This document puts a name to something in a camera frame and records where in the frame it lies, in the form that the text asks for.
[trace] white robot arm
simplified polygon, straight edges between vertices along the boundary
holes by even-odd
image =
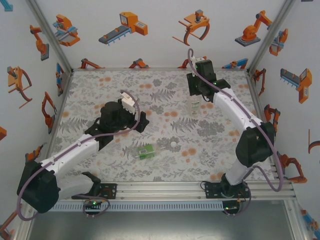
[[[205,79],[205,81],[197,75],[194,76],[192,73],[187,74],[190,95],[202,95],[204,99],[208,99],[208,102],[214,103],[228,116],[241,134],[235,149],[237,159],[232,167],[222,176],[220,182],[221,195],[232,197],[238,194],[239,188],[243,185],[244,178],[254,165],[265,161],[273,153],[268,140],[260,132],[257,125],[272,145],[274,144],[275,128],[270,122],[264,123],[261,119],[254,116],[239,101],[226,80],[217,80],[213,64],[210,60],[197,61],[192,70],[197,71],[197,74]]]
[[[78,194],[96,197],[100,189],[100,179],[89,172],[73,177],[64,176],[84,159],[97,153],[110,143],[119,131],[130,128],[142,133],[149,121],[146,113],[140,111],[137,101],[130,93],[123,91],[123,99],[107,102],[101,108],[101,117],[84,131],[75,143],[41,162],[30,161],[25,164],[18,186],[18,202],[21,198],[39,213],[49,211],[57,201]],[[137,107],[138,120],[135,120]]]

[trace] table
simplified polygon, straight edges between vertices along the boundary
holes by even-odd
[[[128,90],[139,99],[150,124],[143,133],[131,131],[116,136],[97,154],[75,166],[66,177],[89,171],[102,182],[161,182],[220,180],[236,159],[239,132],[227,116],[212,103],[201,103],[201,114],[188,114],[189,70],[93,70],[76,71],[63,109],[54,142],[56,154],[76,141],[100,116],[100,108],[121,98]],[[216,70],[243,104],[255,114],[245,71]],[[144,144],[164,149],[152,159],[135,158]],[[274,179],[270,161],[260,163]],[[264,180],[255,170],[248,180]]]

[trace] green block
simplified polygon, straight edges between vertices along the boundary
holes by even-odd
[[[154,146],[152,146],[152,144],[138,147],[137,149],[138,149],[138,154],[139,154],[140,160],[151,159],[156,155]]]

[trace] clear bottle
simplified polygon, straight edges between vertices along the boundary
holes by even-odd
[[[188,96],[188,113],[191,117],[196,117],[200,113],[201,95]]]

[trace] small white ball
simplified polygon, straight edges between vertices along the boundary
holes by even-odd
[[[175,148],[177,146],[177,143],[175,141],[171,142],[171,147]]]

